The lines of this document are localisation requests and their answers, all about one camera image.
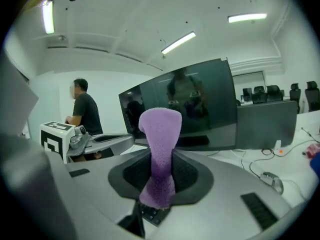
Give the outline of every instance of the purple gripper cover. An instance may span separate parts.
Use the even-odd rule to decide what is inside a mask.
[[[177,144],[182,116],[168,108],[151,108],[140,116],[139,129],[151,149],[151,177],[140,194],[141,203],[154,208],[168,208],[176,193],[171,175],[172,150]]]

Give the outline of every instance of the blue object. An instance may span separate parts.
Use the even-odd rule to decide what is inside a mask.
[[[310,166],[320,179],[320,152],[315,154],[315,157],[310,162]]]

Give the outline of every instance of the black and white marker cube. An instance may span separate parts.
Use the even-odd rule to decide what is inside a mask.
[[[75,136],[74,125],[54,121],[40,124],[40,144],[46,151],[59,153],[65,164],[70,138],[73,136]]]

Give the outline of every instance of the monitor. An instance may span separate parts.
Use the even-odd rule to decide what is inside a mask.
[[[138,145],[148,145],[139,130],[139,118],[151,108],[181,113],[177,148],[210,151],[236,145],[237,103],[227,60],[205,61],[165,73],[120,93],[119,100],[126,129]]]
[[[245,102],[252,101],[251,95],[252,95],[252,89],[251,88],[243,88],[243,100]]]
[[[252,88],[243,88],[243,96],[251,96],[252,94]]]
[[[297,121],[296,101],[276,101],[237,108],[237,149],[281,147],[294,139]]]

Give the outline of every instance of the black t-shirt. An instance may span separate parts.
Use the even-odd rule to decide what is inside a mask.
[[[82,116],[80,125],[91,136],[103,134],[97,104],[89,94],[82,93],[75,100],[73,116]]]
[[[138,101],[133,100],[130,101],[127,105],[127,109],[130,111],[130,113],[132,113],[132,115],[135,116],[141,116],[141,105]]]

